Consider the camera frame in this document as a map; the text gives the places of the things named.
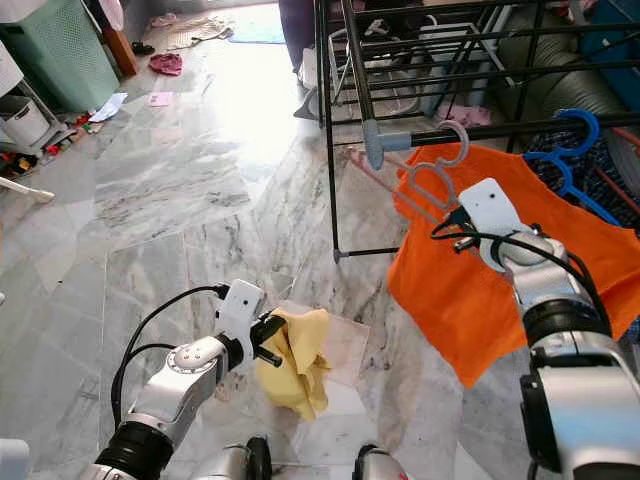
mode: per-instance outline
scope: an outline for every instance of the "blue mat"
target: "blue mat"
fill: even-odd
[[[256,20],[243,19],[241,22],[236,22],[229,41],[233,43],[285,43],[280,15],[273,17],[265,15]]]

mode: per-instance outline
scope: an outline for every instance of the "white plastic hanger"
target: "white plastic hanger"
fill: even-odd
[[[438,157],[435,163],[419,163],[415,166],[406,165],[403,162],[399,162],[397,160],[393,160],[391,158],[385,157],[385,161],[391,163],[393,166],[404,170],[408,175],[408,185],[414,192],[424,197],[428,203],[431,203],[439,210],[442,211],[442,216],[444,217],[451,209],[458,204],[458,197],[456,195],[455,187],[453,185],[453,180],[449,176],[449,174],[445,171],[446,168],[454,167],[462,162],[467,155],[469,154],[469,146],[471,144],[469,140],[469,135],[467,134],[467,130],[458,122],[453,120],[445,120],[438,124],[438,128],[450,128],[456,132],[458,137],[460,138],[460,151],[458,155],[453,160],[447,160],[442,157]],[[362,151],[353,150],[351,155],[349,156],[351,163],[353,163],[358,169],[360,169],[364,174],[366,174],[369,178],[371,178],[378,185],[382,186],[389,192],[393,194],[394,197],[400,199],[405,202],[409,207],[415,210],[417,213],[425,217],[429,222],[433,224],[439,224],[441,220],[436,219],[431,213],[427,212],[424,208],[418,205],[411,197],[404,194],[403,192],[397,191],[392,186],[387,185],[380,177],[378,177],[375,173],[373,173],[366,165],[365,159],[366,155]],[[429,171],[435,173],[442,183],[445,185],[447,189],[447,198],[443,201],[433,195],[431,192],[426,190],[425,188],[418,185],[416,181],[417,175],[422,171]]]

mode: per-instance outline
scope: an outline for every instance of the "laundry basket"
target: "laundry basket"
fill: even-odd
[[[21,145],[34,144],[49,130],[49,122],[27,97],[0,98],[0,117],[5,121],[4,132]]]
[[[81,0],[48,0],[0,39],[38,92],[73,112],[102,106],[119,82]]]

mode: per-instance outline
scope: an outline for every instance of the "green laundry basket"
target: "green laundry basket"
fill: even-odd
[[[118,88],[80,0],[49,0],[0,25],[0,38],[38,93],[68,111],[101,107]]]

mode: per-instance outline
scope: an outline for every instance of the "clothes drying rack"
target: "clothes drying rack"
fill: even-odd
[[[335,262],[343,257],[374,255],[383,253],[395,253],[398,247],[370,248],[364,250],[343,251],[340,249],[334,148],[337,146],[364,143],[367,156],[374,168],[380,168],[382,155],[388,151],[409,150],[412,147],[450,143],[458,140],[453,131],[427,129],[424,131],[405,131],[392,134],[382,134],[379,127],[386,122],[423,117],[424,110],[403,112],[395,114],[376,114],[375,104],[393,100],[411,98],[437,97],[438,102],[447,95],[453,95],[450,105],[453,105],[455,96],[463,92],[489,90],[486,82],[500,80],[506,85],[517,85],[520,88],[516,103],[513,121],[490,125],[472,127],[468,129],[471,140],[483,140],[508,137],[508,151],[513,151],[514,140],[518,135],[535,134],[541,132],[555,132],[568,130],[581,130],[585,125],[580,120],[550,119],[540,121],[521,121],[524,113],[525,100],[529,82],[544,75],[554,73],[566,73],[579,70],[600,69],[634,69],[638,71],[640,60],[621,60],[607,62],[570,62],[564,65],[550,67],[536,67],[534,60],[538,39],[542,35],[550,34],[582,34],[588,32],[625,32],[623,39],[604,45],[602,48],[590,52],[591,55],[614,48],[623,43],[640,37],[640,23],[594,24],[594,25],[562,25],[543,27],[542,19],[545,3],[552,0],[483,0],[461,4],[413,6],[402,8],[388,8],[379,10],[355,11],[352,0],[340,0],[342,9],[341,19],[331,19],[329,15],[330,2],[334,0],[315,0],[315,44],[316,62],[318,74],[318,122],[325,129],[327,143],[327,160],[329,170],[329,192],[331,209],[331,226],[333,235],[333,256]],[[523,4],[535,4],[535,17],[532,28],[520,30],[487,29],[487,22],[496,18],[496,9],[517,6]],[[413,38],[393,39],[389,41],[366,41],[361,38],[359,31],[363,25],[380,18],[416,18],[428,15],[455,15],[472,13],[477,22],[475,24],[452,23],[443,25],[431,25],[425,30],[416,32]],[[344,29],[344,42],[332,41],[330,34],[337,29]],[[493,61],[493,57],[485,60],[490,68],[480,68],[467,71],[473,63],[473,55],[478,52],[488,52],[490,45],[487,42],[507,37],[529,37],[526,51],[526,63],[524,68],[506,69],[499,62]],[[429,59],[442,59],[443,54],[448,54],[448,59],[429,61]],[[407,62],[387,62],[386,64],[372,65],[371,60],[418,58],[419,63],[407,64]],[[433,67],[444,67],[444,74],[433,76],[433,73],[423,75],[421,72]],[[339,70],[343,78],[338,78]],[[417,74],[405,76],[399,79],[379,80],[376,73],[415,71]],[[471,87],[464,82],[473,81]],[[399,89],[409,89],[409,93],[400,93]],[[355,98],[340,101],[341,91],[355,91]],[[336,107],[344,105],[358,105],[358,113],[355,118],[335,119],[333,111]],[[640,124],[640,112],[626,112],[616,114],[599,115],[598,120],[603,128],[621,127]],[[362,141],[335,142],[334,127],[348,124],[361,124],[363,129]]]

